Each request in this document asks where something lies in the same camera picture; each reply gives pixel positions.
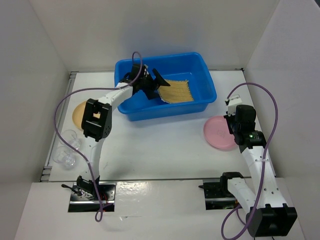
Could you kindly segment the clear plastic cup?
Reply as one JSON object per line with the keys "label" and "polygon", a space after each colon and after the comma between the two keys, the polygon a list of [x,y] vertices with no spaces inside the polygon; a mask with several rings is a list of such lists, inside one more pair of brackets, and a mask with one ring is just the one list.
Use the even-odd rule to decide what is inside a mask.
{"label": "clear plastic cup", "polygon": [[76,150],[80,149],[81,140],[78,138],[78,135],[74,130],[72,129],[65,130],[60,135],[73,148],[75,148]]}
{"label": "clear plastic cup", "polygon": [[76,156],[67,146],[59,146],[53,153],[52,159],[64,169],[71,170],[76,166]]}

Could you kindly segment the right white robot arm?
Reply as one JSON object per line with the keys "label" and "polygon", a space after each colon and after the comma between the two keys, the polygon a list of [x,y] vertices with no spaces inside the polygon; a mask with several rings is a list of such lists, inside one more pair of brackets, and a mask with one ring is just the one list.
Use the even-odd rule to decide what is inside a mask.
{"label": "right white robot arm", "polygon": [[249,168],[254,189],[248,187],[239,172],[225,172],[220,178],[220,193],[236,198],[246,214],[245,227],[251,237],[287,236],[298,214],[294,207],[288,206],[277,184],[267,141],[256,130],[256,110],[238,104],[228,107],[224,118]]}

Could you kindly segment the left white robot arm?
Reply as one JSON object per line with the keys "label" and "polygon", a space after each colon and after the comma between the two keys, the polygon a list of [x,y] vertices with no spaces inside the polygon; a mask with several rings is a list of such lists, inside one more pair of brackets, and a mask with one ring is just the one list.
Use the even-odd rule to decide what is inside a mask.
{"label": "left white robot arm", "polygon": [[99,188],[99,164],[104,140],[112,130],[112,113],[120,104],[131,98],[137,92],[142,91],[148,100],[159,97],[159,87],[169,87],[170,84],[154,68],[153,78],[146,65],[134,64],[131,72],[128,72],[115,86],[115,89],[106,95],[85,102],[81,128],[84,134],[84,156],[89,164],[89,170],[81,173],[77,180],[78,190],[88,200],[98,198]]}

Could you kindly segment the beige bear plate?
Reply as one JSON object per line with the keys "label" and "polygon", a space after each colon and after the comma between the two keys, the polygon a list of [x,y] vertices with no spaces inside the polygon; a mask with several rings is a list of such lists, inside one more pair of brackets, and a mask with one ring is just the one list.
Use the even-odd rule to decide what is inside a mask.
{"label": "beige bear plate", "polygon": [[86,102],[82,102],[80,103],[74,110],[72,113],[72,122],[75,125],[75,127],[79,130],[83,130],[82,129],[82,120],[83,120],[83,115],[85,112],[85,107],[86,107]]}

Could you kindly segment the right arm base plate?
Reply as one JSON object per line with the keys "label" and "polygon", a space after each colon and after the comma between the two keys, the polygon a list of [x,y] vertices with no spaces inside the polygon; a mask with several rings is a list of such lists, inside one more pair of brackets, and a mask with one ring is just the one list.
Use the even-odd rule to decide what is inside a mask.
{"label": "right arm base plate", "polygon": [[218,178],[204,179],[198,188],[203,191],[205,209],[207,211],[231,210],[238,204],[232,194],[223,192]]}

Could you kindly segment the bamboo woven mat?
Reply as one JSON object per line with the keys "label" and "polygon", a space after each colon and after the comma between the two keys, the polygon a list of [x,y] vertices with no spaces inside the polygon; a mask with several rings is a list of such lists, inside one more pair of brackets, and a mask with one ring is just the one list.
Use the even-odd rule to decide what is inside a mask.
{"label": "bamboo woven mat", "polygon": [[194,98],[190,91],[189,81],[186,80],[168,80],[170,86],[160,86],[158,94],[162,101],[168,104],[178,104],[184,102],[193,102]]}

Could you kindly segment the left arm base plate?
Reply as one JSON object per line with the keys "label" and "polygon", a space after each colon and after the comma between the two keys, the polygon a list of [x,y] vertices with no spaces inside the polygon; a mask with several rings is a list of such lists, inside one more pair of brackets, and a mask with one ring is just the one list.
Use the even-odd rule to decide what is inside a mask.
{"label": "left arm base plate", "polygon": [[[72,183],[71,194],[69,199],[68,212],[69,213],[88,213],[96,212],[100,208],[98,198],[86,196],[80,193],[75,182]],[[115,182],[100,182],[99,195],[102,201],[104,212],[113,212],[115,210]]]}

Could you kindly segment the pink plastic plate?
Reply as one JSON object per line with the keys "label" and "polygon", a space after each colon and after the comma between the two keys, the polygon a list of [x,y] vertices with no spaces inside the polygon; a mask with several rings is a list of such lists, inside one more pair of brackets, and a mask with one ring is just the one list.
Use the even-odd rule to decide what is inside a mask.
{"label": "pink plastic plate", "polygon": [[203,126],[205,140],[214,148],[230,151],[236,147],[234,136],[230,134],[226,119],[221,116],[210,117]]}

